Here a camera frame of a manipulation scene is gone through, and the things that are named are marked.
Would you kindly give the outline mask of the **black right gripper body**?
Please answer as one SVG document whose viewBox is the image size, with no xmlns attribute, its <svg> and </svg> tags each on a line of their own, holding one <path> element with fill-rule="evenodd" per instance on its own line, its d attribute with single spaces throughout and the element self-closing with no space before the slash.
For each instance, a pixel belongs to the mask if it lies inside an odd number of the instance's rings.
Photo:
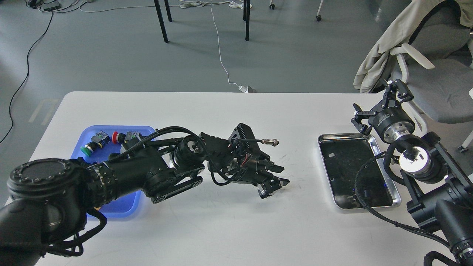
<svg viewBox="0 0 473 266">
<path fill-rule="evenodd" d="M 384 143 L 393 143 L 401 136 L 412 134 L 415 123 L 401 107 L 391 107 L 377 113 L 371 125 Z"/>
</svg>

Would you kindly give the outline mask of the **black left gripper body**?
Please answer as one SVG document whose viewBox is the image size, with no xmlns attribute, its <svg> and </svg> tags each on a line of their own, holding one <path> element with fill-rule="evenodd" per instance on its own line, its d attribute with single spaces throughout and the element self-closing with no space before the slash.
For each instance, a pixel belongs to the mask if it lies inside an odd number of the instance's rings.
<svg viewBox="0 0 473 266">
<path fill-rule="evenodd" d="M 257 139 L 250 126 L 239 123 L 230 137 L 207 136 L 208 170 L 216 185 L 229 183 L 271 185 L 270 157 L 259 143 L 272 145 L 271 139 Z"/>
</svg>

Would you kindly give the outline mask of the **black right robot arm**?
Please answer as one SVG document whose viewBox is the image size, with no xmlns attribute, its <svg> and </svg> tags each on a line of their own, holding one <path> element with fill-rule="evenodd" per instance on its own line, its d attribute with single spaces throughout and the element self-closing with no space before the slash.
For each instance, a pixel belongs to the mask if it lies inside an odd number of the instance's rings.
<svg viewBox="0 0 473 266">
<path fill-rule="evenodd" d="M 415 123 L 402 109 L 402 104 L 414 99 L 407 85 L 400 79 L 384 81 L 383 98 L 371 110 L 363 111 L 353 104 L 355 114 L 351 122 L 368 135 L 372 129 L 388 144 L 385 152 L 366 161 L 358 170 L 355 195 L 363 209 L 395 227 L 432 239 L 446 246 L 454 259 L 432 251 L 424 256 L 423 264 L 431 266 L 439 260 L 448 266 L 473 264 L 473 199 L 472 181 L 440 143 L 439 136 L 428 132 L 414 134 Z M 407 212 L 417 227 L 389 219 L 368 202 L 361 189 L 361 172 L 378 159 L 394 182 L 404 185 L 411 197 Z"/>
</svg>

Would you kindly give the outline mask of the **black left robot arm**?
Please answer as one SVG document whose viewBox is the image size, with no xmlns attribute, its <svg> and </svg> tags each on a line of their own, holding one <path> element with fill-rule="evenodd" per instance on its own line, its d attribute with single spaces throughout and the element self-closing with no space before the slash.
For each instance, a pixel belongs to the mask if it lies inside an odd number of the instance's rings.
<svg viewBox="0 0 473 266">
<path fill-rule="evenodd" d="M 107 219 L 99 208 L 138 190 L 156 204 L 198 186 L 206 168 L 216 185 L 258 187 L 260 198 L 289 184 L 284 167 L 262 152 L 250 126 L 238 124 L 228 139 L 170 126 L 125 140 L 120 153 L 89 164 L 83 158 L 44 158 L 10 173 L 12 202 L 1 208 L 1 265 L 33 266 L 47 253 L 81 256 L 83 243 Z"/>
</svg>

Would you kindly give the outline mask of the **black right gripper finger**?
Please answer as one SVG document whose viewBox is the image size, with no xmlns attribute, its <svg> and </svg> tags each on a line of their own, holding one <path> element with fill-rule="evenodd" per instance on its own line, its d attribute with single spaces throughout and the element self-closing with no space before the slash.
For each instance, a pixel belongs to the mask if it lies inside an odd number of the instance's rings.
<svg viewBox="0 0 473 266">
<path fill-rule="evenodd" d="M 401 79 L 387 81 L 384 84 L 385 92 L 383 94 L 383 109 L 400 107 L 402 103 L 414 99 L 414 95 L 408 88 L 407 84 Z"/>
<path fill-rule="evenodd" d="M 362 111 L 360 106 L 356 103 L 353 103 L 353 108 L 355 109 L 354 117 L 351 119 L 351 123 L 353 126 L 358 130 L 359 133 L 363 135 L 369 135 L 373 126 L 367 126 L 366 124 L 362 123 L 363 120 L 369 120 L 372 117 L 378 115 L 377 111 Z"/>
</svg>

